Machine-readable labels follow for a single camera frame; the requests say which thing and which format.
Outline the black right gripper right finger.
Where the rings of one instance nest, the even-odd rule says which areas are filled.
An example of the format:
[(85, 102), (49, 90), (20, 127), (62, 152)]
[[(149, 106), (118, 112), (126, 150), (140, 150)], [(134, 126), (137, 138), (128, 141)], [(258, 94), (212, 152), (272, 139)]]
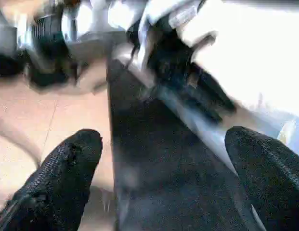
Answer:
[(225, 148), (268, 231), (299, 231), (299, 156), (278, 139), (242, 126), (226, 131)]

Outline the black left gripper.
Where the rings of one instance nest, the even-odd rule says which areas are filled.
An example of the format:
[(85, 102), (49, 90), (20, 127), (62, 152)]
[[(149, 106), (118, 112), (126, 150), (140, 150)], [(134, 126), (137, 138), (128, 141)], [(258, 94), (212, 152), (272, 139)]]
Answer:
[[(157, 42), (145, 60), (145, 69), (139, 70), (134, 55), (140, 50), (137, 38), (139, 24), (137, 21), (128, 29), (128, 40), (134, 47), (126, 67), (138, 76), (150, 72), (159, 82), (165, 82), (160, 85), (160, 99), (177, 117), (185, 123), (202, 118), (209, 123), (219, 124), (223, 121), (218, 112), (219, 106), (223, 105), (230, 112), (236, 111), (236, 106), (216, 79), (196, 63), (191, 63), (193, 50), (180, 40), (176, 29), (170, 26), (165, 17), (154, 25)], [(201, 89), (189, 84), (170, 83), (187, 82), (192, 73), (198, 76), (197, 88)]]

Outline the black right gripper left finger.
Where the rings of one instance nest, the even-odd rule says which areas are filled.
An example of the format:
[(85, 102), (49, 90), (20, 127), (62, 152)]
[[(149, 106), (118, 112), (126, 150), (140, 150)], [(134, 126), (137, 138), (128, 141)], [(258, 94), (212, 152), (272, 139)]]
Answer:
[(58, 144), (0, 210), (0, 231), (78, 230), (102, 149), (90, 128)]

